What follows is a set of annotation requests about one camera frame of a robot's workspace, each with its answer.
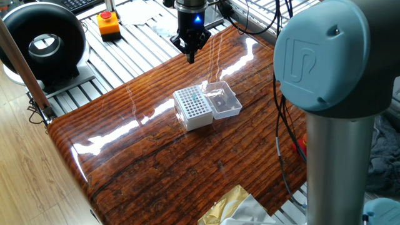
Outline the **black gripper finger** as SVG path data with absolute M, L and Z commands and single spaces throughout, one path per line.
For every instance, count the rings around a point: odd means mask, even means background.
M 209 31 L 204 31 L 200 35 L 196 35 L 194 40 L 191 42 L 191 49 L 189 52 L 189 64 L 194 63 L 197 51 L 204 47 L 210 37 L 211 33 Z
M 189 64 L 192 64 L 193 63 L 193 50 L 192 50 L 191 46 L 188 43 L 186 43 L 184 41 L 184 39 L 182 39 L 180 37 L 179 34 L 174 35 L 169 40 L 183 55 L 186 56 L 187 62 Z

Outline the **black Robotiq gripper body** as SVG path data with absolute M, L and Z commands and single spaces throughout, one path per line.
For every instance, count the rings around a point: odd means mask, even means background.
M 206 31 L 204 27 L 205 11 L 201 12 L 181 12 L 177 13 L 178 30 L 177 33 L 185 41 L 193 41 L 196 35 Z

